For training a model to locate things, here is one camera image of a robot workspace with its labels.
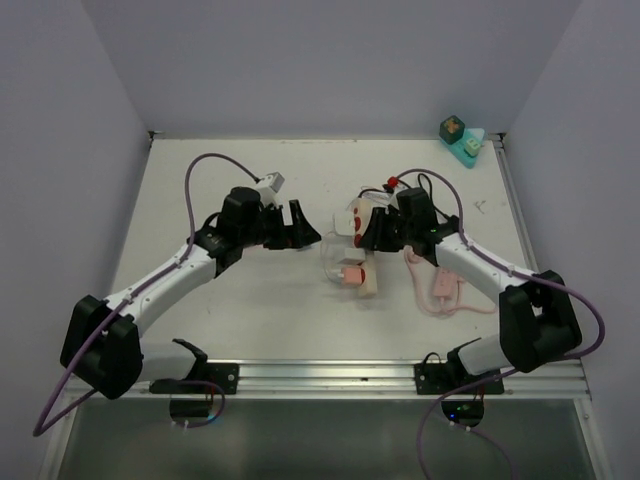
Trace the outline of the orange plug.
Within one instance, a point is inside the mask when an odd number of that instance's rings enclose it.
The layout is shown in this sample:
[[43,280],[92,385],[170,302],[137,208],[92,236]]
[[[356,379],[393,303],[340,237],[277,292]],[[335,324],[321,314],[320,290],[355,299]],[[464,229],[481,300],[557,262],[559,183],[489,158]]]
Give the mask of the orange plug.
[[345,266],[338,274],[343,285],[359,287],[366,280],[366,272],[361,266]]

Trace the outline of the beige power strip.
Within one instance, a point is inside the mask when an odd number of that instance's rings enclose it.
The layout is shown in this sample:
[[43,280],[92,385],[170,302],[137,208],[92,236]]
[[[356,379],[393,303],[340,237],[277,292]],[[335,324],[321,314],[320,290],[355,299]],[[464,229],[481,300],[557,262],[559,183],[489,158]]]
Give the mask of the beige power strip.
[[373,202],[364,197],[358,197],[352,203],[352,212],[354,216],[353,244],[365,254],[364,261],[359,264],[362,282],[358,287],[358,295],[363,298],[373,297],[378,292],[374,252],[364,249],[361,245],[362,237],[364,236],[371,220],[373,207]]

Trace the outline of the pink power strip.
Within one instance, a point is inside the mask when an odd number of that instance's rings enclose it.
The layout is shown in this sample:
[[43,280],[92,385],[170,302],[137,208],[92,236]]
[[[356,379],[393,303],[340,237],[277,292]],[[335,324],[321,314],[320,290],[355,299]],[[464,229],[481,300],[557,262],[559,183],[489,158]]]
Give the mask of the pink power strip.
[[418,309],[429,316],[452,316],[461,311],[469,311],[480,315],[491,315],[497,312],[497,305],[492,308],[480,308],[462,302],[463,284],[466,280],[443,268],[435,267],[430,288],[423,286],[419,266],[425,260],[418,256],[411,247],[405,247],[403,258],[413,284],[414,299]]

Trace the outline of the white folding extension socket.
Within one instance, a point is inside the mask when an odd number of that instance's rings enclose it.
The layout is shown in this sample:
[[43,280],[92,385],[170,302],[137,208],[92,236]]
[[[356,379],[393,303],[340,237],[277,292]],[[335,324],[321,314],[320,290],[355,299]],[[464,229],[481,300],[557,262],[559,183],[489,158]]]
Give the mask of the white folding extension socket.
[[333,215],[333,231],[339,236],[362,236],[371,219],[373,203],[365,198],[354,199],[344,211]]

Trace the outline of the white plug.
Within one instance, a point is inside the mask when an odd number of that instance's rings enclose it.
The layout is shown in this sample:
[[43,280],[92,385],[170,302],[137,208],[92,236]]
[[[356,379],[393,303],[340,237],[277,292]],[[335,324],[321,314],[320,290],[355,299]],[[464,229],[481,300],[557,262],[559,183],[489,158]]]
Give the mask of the white plug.
[[336,256],[336,263],[341,267],[355,267],[366,261],[366,251],[360,248],[340,249]]

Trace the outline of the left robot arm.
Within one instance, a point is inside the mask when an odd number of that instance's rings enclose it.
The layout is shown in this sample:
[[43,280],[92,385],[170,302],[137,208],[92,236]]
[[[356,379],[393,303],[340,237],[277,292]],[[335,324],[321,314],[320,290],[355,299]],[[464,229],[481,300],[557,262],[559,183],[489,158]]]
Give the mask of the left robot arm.
[[141,381],[172,382],[189,393],[208,390],[212,376],[203,350],[183,339],[158,347],[143,336],[178,301],[238,262],[245,249],[299,250],[319,242],[299,202],[290,201],[289,208],[292,222],[285,224],[281,206],[264,192],[235,187],[221,211],[151,274],[105,299],[82,298],[60,355],[66,375],[110,400]]

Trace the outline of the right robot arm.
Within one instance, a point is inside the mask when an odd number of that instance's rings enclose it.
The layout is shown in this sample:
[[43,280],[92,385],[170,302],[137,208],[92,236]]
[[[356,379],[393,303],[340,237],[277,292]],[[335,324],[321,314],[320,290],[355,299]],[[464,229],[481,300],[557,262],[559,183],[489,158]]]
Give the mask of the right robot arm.
[[472,340],[447,355],[445,379],[454,391],[470,391],[490,371],[531,372],[581,344],[576,314],[558,274],[507,267],[503,259],[464,236],[458,216],[439,220],[425,190],[402,190],[390,205],[373,208],[357,224],[360,247],[386,253],[409,247],[432,265],[462,277],[496,305],[497,334]]

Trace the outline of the dark green cube charger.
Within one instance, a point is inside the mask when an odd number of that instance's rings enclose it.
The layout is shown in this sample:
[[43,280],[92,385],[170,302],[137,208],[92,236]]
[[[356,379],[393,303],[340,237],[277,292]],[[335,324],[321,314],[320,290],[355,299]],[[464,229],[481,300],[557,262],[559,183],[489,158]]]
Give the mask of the dark green cube charger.
[[447,145],[452,145],[462,139],[465,129],[464,122],[456,115],[451,115],[441,122],[439,137]]

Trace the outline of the teal power strip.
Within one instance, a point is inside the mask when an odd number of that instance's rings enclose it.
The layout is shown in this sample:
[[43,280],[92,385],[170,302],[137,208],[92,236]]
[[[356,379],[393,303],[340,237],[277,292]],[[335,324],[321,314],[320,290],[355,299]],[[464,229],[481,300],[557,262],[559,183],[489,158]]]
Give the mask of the teal power strip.
[[448,144],[441,139],[444,147],[467,169],[475,167],[480,150],[487,138],[487,132],[482,128],[467,128],[462,137]]

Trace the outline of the aluminium rail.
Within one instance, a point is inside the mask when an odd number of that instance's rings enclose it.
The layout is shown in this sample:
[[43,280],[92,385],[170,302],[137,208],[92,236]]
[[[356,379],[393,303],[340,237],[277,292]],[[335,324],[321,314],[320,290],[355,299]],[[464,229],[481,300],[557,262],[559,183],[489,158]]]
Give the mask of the aluminium rail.
[[[405,399],[416,393],[413,365],[421,360],[209,360],[238,363],[238,395],[244,398]],[[558,362],[531,373],[480,380],[470,395],[505,399],[585,399],[590,396],[578,361]],[[418,395],[436,397],[439,395]]]

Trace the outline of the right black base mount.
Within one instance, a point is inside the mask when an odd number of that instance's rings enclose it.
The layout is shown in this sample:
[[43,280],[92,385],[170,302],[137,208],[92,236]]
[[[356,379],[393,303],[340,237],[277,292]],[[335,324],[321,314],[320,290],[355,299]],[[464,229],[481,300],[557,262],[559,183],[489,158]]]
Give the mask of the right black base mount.
[[456,351],[449,352],[443,360],[436,352],[428,353],[413,365],[414,383],[418,395],[442,395],[462,386],[500,374],[491,370],[481,375],[471,375],[463,367]]

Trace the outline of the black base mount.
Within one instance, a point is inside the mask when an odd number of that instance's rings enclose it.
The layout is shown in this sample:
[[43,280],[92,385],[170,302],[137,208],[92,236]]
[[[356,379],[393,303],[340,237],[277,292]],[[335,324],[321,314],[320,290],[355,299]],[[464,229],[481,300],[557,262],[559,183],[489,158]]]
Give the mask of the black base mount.
[[414,383],[418,395],[442,395],[462,386],[500,374],[491,370],[481,375],[471,375],[463,367],[456,351],[449,352],[443,360],[436,352],[428,353],[413,365]]
[[215,384],[225,394],[234,395],[239,377],[238,363],[210,362],[204,350],[184,339],[173,339],[145,354],[140,380],[149,382],[152,394],[213,394]]

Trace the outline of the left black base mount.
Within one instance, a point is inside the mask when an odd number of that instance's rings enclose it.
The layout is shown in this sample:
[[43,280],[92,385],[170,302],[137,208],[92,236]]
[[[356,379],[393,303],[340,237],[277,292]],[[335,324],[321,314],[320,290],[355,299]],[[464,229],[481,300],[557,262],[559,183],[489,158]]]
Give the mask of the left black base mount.
[[225,394],[234,395],[239,377],[238,363],[210,362],[204,350],[184,339],[173,339],[145,354],[140,380],[149,382],[152,394],[213,394],[215,384]]

